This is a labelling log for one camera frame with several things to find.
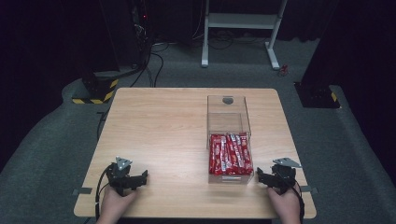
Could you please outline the person's left hand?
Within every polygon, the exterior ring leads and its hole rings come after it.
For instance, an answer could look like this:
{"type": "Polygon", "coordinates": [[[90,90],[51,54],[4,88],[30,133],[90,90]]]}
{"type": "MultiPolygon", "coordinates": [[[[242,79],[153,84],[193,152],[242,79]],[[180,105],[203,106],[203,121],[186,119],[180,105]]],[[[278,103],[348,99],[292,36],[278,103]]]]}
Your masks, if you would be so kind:
{"type": "Polygon", "coordinates": [[[101,213],[95,224],[117,224],[136,197],[136,191],[120,196],[113,188],[106,187],[101,213]]]}

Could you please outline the dark equipment rack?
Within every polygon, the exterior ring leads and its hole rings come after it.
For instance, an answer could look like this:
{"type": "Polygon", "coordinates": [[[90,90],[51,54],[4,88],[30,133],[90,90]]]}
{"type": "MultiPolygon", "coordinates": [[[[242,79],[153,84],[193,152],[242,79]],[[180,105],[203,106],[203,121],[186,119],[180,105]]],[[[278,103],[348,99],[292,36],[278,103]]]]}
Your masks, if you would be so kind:
{"type": "Polygon", "coordinates": [[[149,0],[129,0],[129,3],[137,45],[137,65],[138,67],[144,67],[149,60],[149,53],[153,43],[149,0]]]}

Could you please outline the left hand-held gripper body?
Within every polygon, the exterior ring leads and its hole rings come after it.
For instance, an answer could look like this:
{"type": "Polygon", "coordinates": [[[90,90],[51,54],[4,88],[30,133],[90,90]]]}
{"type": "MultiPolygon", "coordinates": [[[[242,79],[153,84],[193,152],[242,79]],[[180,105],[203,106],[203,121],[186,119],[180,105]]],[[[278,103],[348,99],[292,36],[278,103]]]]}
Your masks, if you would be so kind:
{"type": "Polygon", "coordinates": [[[117,156],[115,161],[107,167],[106,177],[108,184],[121,197],[124,196],[126,189],[132,188],[131,177],[129,176],[131,164],[130,160],[117,156]]]}

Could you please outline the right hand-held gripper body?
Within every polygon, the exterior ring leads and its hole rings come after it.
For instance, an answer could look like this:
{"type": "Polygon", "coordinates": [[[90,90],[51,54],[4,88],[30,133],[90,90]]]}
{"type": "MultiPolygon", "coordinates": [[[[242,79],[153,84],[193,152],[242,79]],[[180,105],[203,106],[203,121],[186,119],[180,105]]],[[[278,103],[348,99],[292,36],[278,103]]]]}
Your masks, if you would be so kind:
{"type": "Polygon", "coordinates": [[[296,169],[301,168],[301,164],[290,158],[275,159],[274,163],[272,174],[274,175],[275,183],[271,185],[271,188],[279,189],[281,194],[292,189],[299,195],[299,192],[295,188],[295,184],[297,183],[295,176],[296,169]]]}

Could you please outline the clear acrylic box housing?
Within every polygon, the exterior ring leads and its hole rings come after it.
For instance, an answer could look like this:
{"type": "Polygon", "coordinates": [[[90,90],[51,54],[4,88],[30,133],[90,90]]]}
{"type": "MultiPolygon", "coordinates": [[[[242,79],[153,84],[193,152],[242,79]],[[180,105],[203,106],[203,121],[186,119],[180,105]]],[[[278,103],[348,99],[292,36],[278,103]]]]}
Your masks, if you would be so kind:
{"type": "Polygon", "coordinates": [[[242,95],[208,95],[206,97],[206,148],[212,134],[244,133],[250,139],[251,129],[247,99],[242,95]]]}

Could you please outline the white metal stand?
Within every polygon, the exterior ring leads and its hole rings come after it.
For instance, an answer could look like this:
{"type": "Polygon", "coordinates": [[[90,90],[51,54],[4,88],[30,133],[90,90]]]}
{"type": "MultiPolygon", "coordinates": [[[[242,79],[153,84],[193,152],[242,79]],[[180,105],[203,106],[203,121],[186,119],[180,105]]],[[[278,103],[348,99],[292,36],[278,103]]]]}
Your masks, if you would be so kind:
{"type": "Polygon", "coordinates": [[[272,31],[270,40],[268,42],[265,42],[264,46],[272,68],[274,70],[279,70],[281,66],[279,65],[279,62],[276,58],[274,44],[276,42],[277,33],[282,22],[287,3],[288,0],[281,0],[279,10],[274,15],[235,14],[213,13],[210,11],[210,0],[206,0],[204,41],[202,48],[201,66],[208,67],[209,65],[208,35],[210,28],[256,29],[272,31]]]}

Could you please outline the person's right hand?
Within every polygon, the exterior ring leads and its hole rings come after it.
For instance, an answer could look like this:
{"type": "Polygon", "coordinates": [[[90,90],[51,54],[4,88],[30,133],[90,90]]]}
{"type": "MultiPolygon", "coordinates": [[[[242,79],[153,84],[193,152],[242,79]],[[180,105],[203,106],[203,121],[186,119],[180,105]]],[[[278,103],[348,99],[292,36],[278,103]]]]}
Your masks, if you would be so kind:
{"type": "Polygon", "coordinates": [[[278,194],[273,188],[267,188],[267,194],[282,224],[302,224],[300,219],[300,200],[297,187],[278,194]]]}

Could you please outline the black yellow striped stand base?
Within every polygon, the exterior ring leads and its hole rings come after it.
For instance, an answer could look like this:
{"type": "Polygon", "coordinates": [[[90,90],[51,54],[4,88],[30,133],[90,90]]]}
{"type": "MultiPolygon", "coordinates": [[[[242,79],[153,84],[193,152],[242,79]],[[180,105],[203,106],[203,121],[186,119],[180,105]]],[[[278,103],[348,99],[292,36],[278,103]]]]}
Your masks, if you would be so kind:
{"type": "Polygon", "coordinates": [[[101,105],[109,102],[119,80],[114,77],[83,77],[78,89],[72,95],[72,102],[77,105],[101,105]]]}

